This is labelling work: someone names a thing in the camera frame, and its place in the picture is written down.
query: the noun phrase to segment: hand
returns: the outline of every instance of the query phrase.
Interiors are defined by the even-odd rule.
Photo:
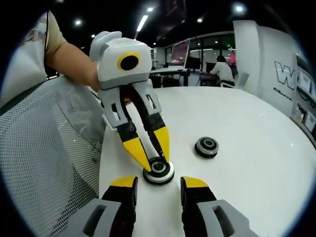
[[[132,102],[130,101],[130,99],[127,98],[127,97],[124,97],[124,102],[125,102],[125,105],[129,105],[129,104],[132,103]]]
[[[91,64],[91,74],[89,77],[88,85],[95,91],[98,92],[100,89],[99,79],[98,79],[98,71],[96,62],[92,62]],[[125,105],[129,105],[131,103],[130,99],[124,98]]]

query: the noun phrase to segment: round table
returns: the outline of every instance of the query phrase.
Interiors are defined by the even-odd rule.
[[[171,183],[154,187],[142,167],[123,148],[119,135],[105,131],[100,165],[100,197],[109,184],[138,176],[134,237],[184,237],[180,177],[205,181],[217,199],[228,201],[260,236],[283,235],[299,218],[316,176],[316,151],[306,135],[284,114],[238,89],[174,87],[156,89],[169,129]],[[127,106],[148,156],[156,156],[134,105]],[[199,158],[196,141],[219,143],[212,160]]]

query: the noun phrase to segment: black bearing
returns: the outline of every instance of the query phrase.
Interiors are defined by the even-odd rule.
[[[155,157],[149,160],[151,172],[143,169],[143,177],[147,183],[161,186],[168,184],[174,177],[174,167],[171,162],[166,163],[160,157]]]
[[[201,137],[194,146],[196,153],[205,159],[214,158],[218,153],[218,148],[217,141],[210,137]]]

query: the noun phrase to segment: glass wall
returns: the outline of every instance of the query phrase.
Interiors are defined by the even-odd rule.
[[[203,72],[207,72],[207,68],[214,66],[213,64],[217,62],[216,58],[219,55],[224,56],[227,62],[232,64],[233,59],[236,59],[235,35],[227,34],[192,39],[189,51],[191,57],[202,60]]]

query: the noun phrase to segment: human arm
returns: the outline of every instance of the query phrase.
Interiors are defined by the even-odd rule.
[[[59,73],[83,85],[99,90],[97,67],[89,57],[62,36],[54,15],[49,12],[46,62]]]
[[[217,75],[219,72],[219,69],[218,69],[218,63],[215,64],[214,68],[212,71],[210,71],[209,73],[212,74],[212,75]]]

